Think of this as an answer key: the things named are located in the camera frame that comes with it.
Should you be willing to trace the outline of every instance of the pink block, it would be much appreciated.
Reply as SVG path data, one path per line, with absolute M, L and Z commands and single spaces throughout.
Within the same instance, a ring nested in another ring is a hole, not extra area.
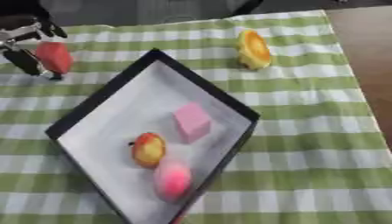
M 186 143 L 193 143 L 208 134 L 211 118 L 196 102 L 186 104 L 174 112 L 178 131 Z

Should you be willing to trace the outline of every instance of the red apple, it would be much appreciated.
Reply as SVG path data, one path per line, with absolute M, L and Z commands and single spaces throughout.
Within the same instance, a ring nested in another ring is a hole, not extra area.
M 144 168 L 157 167 L 166 153 L 165 140 L 155 133 L 143 133 L 132 144 L 132 157 Z

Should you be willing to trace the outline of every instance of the wooden table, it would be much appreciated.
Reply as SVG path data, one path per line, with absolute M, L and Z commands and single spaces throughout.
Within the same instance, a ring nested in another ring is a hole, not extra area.
M 392 6 L 327 14 L 392 148 Z

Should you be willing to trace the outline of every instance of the yellow orange slice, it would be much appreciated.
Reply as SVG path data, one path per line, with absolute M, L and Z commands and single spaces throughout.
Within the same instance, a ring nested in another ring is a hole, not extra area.
M 250 69 L 267 67 L 271 63 L 270 50 L 256 31 L 246 30 L 238 37 L 239 60 Z

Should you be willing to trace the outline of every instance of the tablecloth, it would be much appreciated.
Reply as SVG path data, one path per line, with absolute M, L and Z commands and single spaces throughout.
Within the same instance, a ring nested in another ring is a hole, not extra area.
M 238 64 L 244 29 L 265 37 L 270 67 Z M 54 39 L 75 59 L 63 81 L 0 59 L 1 223 L 120 222 L 44 130 L 153 47 L 262 115 L 185 222 L 392 222 L 390 154 L 322 10 L 66 30 L 68 39 Z

